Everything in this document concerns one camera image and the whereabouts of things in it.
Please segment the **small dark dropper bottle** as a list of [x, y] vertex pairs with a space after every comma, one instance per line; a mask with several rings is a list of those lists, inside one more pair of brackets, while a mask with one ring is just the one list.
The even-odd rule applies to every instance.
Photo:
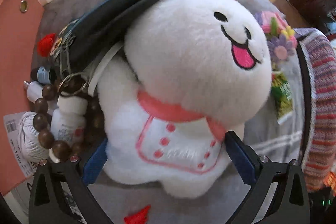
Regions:
[[34, 68], [31, 71], [30, 76], [33, 81], [37, 81], [44, 85], [52, 85], [57, 79], [55, 70], [48, 67]]

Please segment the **white plush dog toy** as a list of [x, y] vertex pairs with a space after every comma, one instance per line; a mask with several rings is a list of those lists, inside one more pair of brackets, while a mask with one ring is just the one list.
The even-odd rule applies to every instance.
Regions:
[[229, 130], [267, 101], [264, 32], [236, 0], [160, 0], [127, 30], [97, 85], [106, 174], [126, 185], [160, 182], [178, 198], [204, 195], [230, 164]]

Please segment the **white yarn ball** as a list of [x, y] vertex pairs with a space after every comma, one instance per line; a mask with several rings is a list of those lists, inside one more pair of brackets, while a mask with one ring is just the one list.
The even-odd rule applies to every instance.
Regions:
[[23, 157], [30, 162], [40, 162], [49, 156], [49, 151], [41, 146], [39, 132], [33, 126], [35, 112], [25, 112], [18, 125], [18, 144]]

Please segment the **white plastic bottle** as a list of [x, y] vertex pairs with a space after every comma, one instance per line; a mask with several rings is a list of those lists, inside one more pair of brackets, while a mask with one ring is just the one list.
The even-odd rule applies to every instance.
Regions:
[[70, 155], [79, 154], [85, 147], [84, 116], [88, 101], [77, 96], [60, 96], [57, 106], [52, 114], [50, 128], [55, 142], [49, 149], [49, 156], [53, 162], [64, 162]]

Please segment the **small white tube bottle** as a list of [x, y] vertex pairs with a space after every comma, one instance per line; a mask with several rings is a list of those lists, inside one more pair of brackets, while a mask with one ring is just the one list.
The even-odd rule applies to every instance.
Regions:
[[43, 86], [39, 82], [32, 81], [29, 83], [25, 81], [23, 83], [23, 87], [26, 91], [27, 99], [30, 102], [35, 103], [36, 100], [43, 98], [42, 96]]

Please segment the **striped knitted cloth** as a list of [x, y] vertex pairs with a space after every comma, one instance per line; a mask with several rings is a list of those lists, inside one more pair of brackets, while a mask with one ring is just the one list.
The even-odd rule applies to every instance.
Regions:
[[301, 166], [313, 193], [325, 186], [335, 162], [335, 53], [316, 28], [297, 28], [295, 38], [305, 114]]

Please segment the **crochet flower bouquet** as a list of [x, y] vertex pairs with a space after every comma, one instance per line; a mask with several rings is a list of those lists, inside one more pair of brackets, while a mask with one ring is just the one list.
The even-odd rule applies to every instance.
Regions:
[[289, 61], [297, 48], [295, 30], [278, 13], [261, 11], [255, 19], [266, 36], [272, 63], [271, 94], [274, 98], [278, 124], [285, 122], [293, 114], [291, 88], [281, 65]]

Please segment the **black pouch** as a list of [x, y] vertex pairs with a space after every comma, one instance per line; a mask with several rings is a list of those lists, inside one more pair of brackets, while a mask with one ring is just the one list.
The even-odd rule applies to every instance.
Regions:
[[125, 30], [159, 0], [105, 0], [70, 22], [50, 53], [56, 73], [65, 79], [82, 72], [96, 55], [119, 41]]

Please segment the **pink storage box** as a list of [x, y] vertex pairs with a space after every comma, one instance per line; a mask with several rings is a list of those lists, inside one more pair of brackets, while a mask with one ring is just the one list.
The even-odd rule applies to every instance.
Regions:
[[29, 109], [23, 83], [43, 13], [38, 0], [1, 0], [1, 117]]

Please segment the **red pompom keychain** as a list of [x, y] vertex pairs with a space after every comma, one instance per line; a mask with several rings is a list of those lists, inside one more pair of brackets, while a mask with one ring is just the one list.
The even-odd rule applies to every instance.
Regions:
[[47, 57], [52, 49], [52, 46], [54, 45], [54, 42], [56, 40], [56, 34], [48, 34], [42, 39], [40, 39], [37, 43], [37, 53], [41, 57]]

